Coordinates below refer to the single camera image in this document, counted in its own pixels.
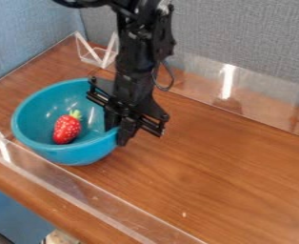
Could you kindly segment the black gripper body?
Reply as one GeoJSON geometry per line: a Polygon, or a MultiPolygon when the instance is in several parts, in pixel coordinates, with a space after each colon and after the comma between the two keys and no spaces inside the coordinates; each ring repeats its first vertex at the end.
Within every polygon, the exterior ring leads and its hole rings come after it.
{"type": "Polygon", "coordinates": [[[90,101],[102,108],[114,108],[120,115],[120,121],[125,117],[135,119],[138,130],[142,129],[157,137],[163,134],[165,124],[169,122],[170,116],[154,101],[151,91],[137,104],[133,104],[130,101],[120,101],[114,95],[112,80],[91,76],[88,85],[86,98],[90,101]]]}

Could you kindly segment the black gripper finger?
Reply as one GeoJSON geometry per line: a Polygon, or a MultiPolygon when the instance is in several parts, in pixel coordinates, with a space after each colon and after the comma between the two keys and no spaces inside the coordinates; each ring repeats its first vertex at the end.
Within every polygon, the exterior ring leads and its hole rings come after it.
{"type": "Polygon", "coordinates": [[[116,135],[116,143],[119,146],[126,145],[127,140],[134,136],[137,131],[138,131],[137,120],[130,117],[125,117],[120,121],[118,135],[116,135]]]}
{"type": "Polygon", "coordinates": [[[104,124],[104,131],[111,130],[115,128],[120,123],[120,115],[118,111],[111,107],[103,108],[103,124],[104,124]]]}

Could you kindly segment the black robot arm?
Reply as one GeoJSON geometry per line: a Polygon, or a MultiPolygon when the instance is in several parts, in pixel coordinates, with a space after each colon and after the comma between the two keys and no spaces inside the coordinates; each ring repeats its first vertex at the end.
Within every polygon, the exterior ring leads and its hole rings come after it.
{"type": "Polygon", "coordinates": [[[86,98],[103,109],[106,130],[116,129],[116,144],[125,145],[138,130],[161,136],[170,116],[153,99],[153,91],[167,91],[157,83],[159,68],[174,54],[171,33],[174,5],[170,0],[51,0],[71,8],[107,6],[116,15],[119,52],[115,77],[106,81],[91,77],[86,98]]]}

